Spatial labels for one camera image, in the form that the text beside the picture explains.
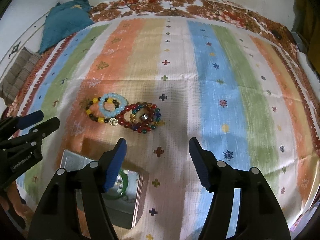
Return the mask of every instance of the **light blue beaded bracelet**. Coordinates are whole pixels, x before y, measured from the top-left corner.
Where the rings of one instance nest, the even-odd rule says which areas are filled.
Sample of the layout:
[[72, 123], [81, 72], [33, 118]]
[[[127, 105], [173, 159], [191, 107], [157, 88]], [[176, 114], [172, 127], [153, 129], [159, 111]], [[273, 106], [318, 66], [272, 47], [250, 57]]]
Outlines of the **light blue beaded bracelet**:
[[[119, 108], [115, 109], [114, 111], [109, 111], [107, 109], [104, 108], [104, 102], [107, 101], [108, 98], [113, 98], [115, 100], [117, 100], [119, 102]], [[98, 103], [99, 105], [99, 110], [100, 112], [106, 117], [106, 118], [112, 118], [115, 117], [117, 114], [120, 114], [120, 112], [122, 110], [124, 110], [124, 108], [128, 105], [127, 100], [116, 93], [108, 93], [108, 94], [104, 94], [101, 99], [100, 102]]]

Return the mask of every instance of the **teal cloth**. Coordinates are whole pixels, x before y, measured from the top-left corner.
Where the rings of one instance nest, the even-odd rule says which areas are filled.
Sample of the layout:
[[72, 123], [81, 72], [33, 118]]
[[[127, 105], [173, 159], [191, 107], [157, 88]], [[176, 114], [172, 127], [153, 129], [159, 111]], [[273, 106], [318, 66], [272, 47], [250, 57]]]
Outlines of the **teal cloth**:
[[93, 24], [88, 12], [88, 0], [73, 0], [53, 7], [44, 23], [43, 37], [39, 53], [59, 41]]

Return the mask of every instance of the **silver screw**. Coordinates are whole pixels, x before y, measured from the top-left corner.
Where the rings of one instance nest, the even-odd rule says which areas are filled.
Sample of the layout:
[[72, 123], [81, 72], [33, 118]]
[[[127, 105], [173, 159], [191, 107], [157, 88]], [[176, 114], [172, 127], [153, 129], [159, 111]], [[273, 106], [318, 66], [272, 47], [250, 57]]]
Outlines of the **silver screw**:
[[98, 165], [99, 165], [98, 162], [90, 162], [90, 164], [89, 164], [89, 166], [90, 166], [91, 168], [95, 168], [95, 167], [97, 167]]
[[63, 168], [60, 168], [57, 170], [57, 174], [58, 175], [62, 175], [64, 173], [64, 169]]
[[253, 174], [259, 174], [259, 172], [260, 172], [259, 169], [257, 169], [257, 168], [252, 168], [251, 171]]
[[220, 167], [220, 168], [223, 168], [226, 166], [226, 163], [224, 161], [217, 161], [217, 165]]

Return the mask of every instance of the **beaded bracelet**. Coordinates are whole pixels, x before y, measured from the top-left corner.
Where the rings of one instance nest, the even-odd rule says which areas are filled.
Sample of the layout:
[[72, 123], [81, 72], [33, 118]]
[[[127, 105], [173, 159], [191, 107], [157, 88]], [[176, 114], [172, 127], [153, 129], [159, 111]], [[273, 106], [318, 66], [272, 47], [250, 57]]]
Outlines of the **beaded bracelet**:
[[[140, 116], [141, 122], [134, 123], [136, 120], [137, 112], [139, 112], [142, 108], [146, 109], [148, 113], [144, 113]], [[130, 114], [130, 122], [128, 122], [124, 118], [124, 114], [126, 112], [129, 112], [130, 110], [132, 110], [132, 113]], [[123, 125], [124, 128], [130, 128], [133, 131], [137, 131], [138, 133], [147, 133], [151, 130], [156, 129], [156, 127], [158, 126], [158, 122], [160, 121], [160, 116], [160, 109], [157, 108], [157, 105], [153, 105], [152, 103], [147, 102], [138, 102], [136, 104], [126, 106], [124, 108], [124, 111], [121, 111], [121, 113], [116, 116], [116, 119], [118, 119], [119, 124]]]
[[[113, 102], [113, 100], [118, 100], [119, 104], [118, 106], [115, 107], [114, 111], [109, 111], [107, 109], [104, 108], [104, 102]], [[120, 114], [121, 111], [124, 110], [124, 108], [127, 106], [127, 100], [116, 93], [108, 93], [108, 94], [104, 94], [99, 102], [99, 110], [100, 112], [106, 117], [106, 118], [111, 118], [111, 117], [115, 117], [117, 114]]]
[[[96, 122], [100, 122], [100, 123], [108, 123], [110, 121], [110, 124], [113, 125], [113, 126], [117, 126], [118, 125], [118, 120], [116, 120], [115, 118], [111, 118], [111, 119], [108, 119], [108, 118], [104, 118], [104, 117], [99, 117], [99, 116], [95, 116], [93, 113], [92, 113], [92, 110], [90, 109], [90, 107], [94, 104], [94, 103], [98, 103], [99, 101], [101, 101], [101, 97], [98, 97], [98, 98], [94, 98], [92, 99], [92, 101], [90, 101], [88, 104], [87, 104], [87, 107], [85, 108], [85, 111], [87, 113], [87, 115], [90, 117], [91, 120], [93, 121], [96, 121]], [[115, 99], [113, 100], [107, 100], [106, 102], [108, 103], [113, 103], [115, 105], [115, 109], [118, 109], [119, 108], [119, 102]]]

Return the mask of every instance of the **pillow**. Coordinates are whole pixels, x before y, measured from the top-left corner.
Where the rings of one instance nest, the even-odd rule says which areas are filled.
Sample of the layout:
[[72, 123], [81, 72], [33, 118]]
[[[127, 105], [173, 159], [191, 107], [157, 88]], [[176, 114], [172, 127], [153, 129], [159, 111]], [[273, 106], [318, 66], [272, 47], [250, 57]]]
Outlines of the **pillow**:
[[6, 105], [12, 104], [39, 59], [38, 53], [32, 54], [23, 47], [0, 84], [0, 97]]
[[93, 24], [88, 12], [88, 0], [73, 0], [53, 7], [44, 22], [39, 53], [57, 44], [69, 35]]

